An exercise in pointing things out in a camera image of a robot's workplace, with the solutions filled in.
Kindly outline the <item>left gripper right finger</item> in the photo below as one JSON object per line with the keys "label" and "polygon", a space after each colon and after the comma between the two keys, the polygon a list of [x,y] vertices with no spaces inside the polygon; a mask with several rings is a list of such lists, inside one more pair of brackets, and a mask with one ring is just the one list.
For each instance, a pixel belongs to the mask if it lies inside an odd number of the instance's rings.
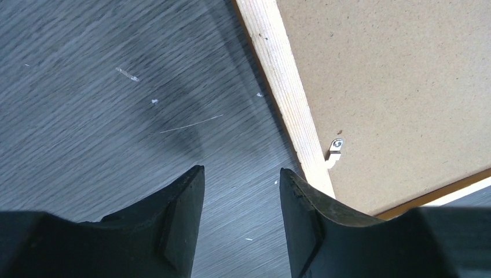
{"label": "left gripper right finger", "polygon": [[489,277],[490,209],[417,207],[388,221],[280,171],[292,277]]}

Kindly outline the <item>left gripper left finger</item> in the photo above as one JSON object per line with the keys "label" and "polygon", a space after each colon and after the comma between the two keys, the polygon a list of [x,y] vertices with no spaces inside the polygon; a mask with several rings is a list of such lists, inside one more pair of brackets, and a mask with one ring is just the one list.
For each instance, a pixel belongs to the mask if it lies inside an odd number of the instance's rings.
{"label": "left gripper left finger", "polygon": [[98,222],[3,211],[1,276],[190,277],[204,190],[204,167],[196,165]]}

